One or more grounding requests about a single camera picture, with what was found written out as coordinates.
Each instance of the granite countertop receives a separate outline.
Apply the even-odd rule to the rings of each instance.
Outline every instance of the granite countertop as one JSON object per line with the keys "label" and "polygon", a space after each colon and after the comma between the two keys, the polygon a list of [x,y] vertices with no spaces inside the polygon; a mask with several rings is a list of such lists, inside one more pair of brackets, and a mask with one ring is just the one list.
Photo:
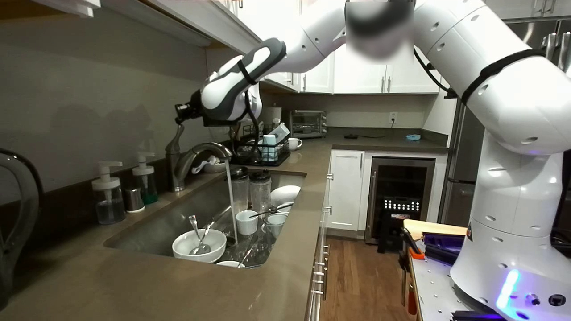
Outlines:
{"label": "granite countertop", "polygon": [[[181,197],[170,193],[140,217],[95,227],[24,261],[18,270],[27,270],[25,286],[0,320],[306,320],[331,151],[447,151],[429,140],[407,145],[384,131],[365,131],[359,140],[343,140],[345,135],[336,129],[327,140],[306,140],[275,168],[307,177],[265,267],[231,270],[106,247],[108,240]],[[218,176],[200,176],[184,193],[213,179]]]}

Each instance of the dish rack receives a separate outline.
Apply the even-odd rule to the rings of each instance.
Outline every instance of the dish rack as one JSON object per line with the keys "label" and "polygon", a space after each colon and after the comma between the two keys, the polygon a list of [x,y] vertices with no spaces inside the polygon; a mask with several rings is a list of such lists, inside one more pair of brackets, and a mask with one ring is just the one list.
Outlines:
{"label": "dish rack", "polygon": [[241,142],[238,142],[234,145],[231,163],[232,165],[245,165],[245,167],[281,167],[290,158],[288,140],[290,140],[290,136],[286,136],[282,142],[279,142],[275,145],[259,144],[257,156],[254,156],[254,149],[256,149],[254,136],[243,138]]}

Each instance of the running water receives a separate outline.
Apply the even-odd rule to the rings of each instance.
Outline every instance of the running water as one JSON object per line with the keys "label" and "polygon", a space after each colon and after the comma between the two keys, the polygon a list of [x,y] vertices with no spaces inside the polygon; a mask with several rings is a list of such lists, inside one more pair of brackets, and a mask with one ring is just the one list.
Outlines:
{"label": "running water", "polygon": [[238,245],[238,229],[236,229],[236,208],[234,208],[234,190],[232,190],[232,174],[231,163],[227,161],[227,183],[229,183],[229,195],[231,195],[231,211],[232,211],[232,229],[234,229],[234,243]]}

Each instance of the wall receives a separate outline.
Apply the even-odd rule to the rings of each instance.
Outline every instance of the wall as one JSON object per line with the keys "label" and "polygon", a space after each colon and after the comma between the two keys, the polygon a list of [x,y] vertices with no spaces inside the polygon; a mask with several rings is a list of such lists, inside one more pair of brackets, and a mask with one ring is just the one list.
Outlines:
{"label": "wall", "polygon": [[[2,22],[0,149],[29,158],[47,192],[97,177],[102,160],[133,167],[141,145],[165,158],[204,67],[206,51],[106,10]],[[209,142],[200,122],[186,133],[184,149]]]}
{"label": "wall", "polygon": [[329,127],[388,129],[389,113],[398,113],[395,129],[423,129],[434,95],[274,95],[266,106],[325,110]]}

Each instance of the soap dispenser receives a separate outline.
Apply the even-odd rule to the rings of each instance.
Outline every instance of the soap dispenser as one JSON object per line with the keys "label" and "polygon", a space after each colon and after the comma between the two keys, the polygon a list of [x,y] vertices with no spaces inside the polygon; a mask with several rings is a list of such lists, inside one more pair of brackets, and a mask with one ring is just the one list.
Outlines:
{"label": "soap dispenser", "polygon": [[158,202],[158,186],[156,186],[156,168],[147,165],[147,158],[154,158],[152,152],[140,152],[138,163],[140,167],[133,170],[136,177],[136,185],[141,190],[141,199],[145,206]]}
{"label": "soap dispenser", "polygon": [[109,176],[109,168],[124,167],[124,163],[102,161],[100,179],[92,181],[95,213],[100,226],[111,226],[125,218],[122,181]]}

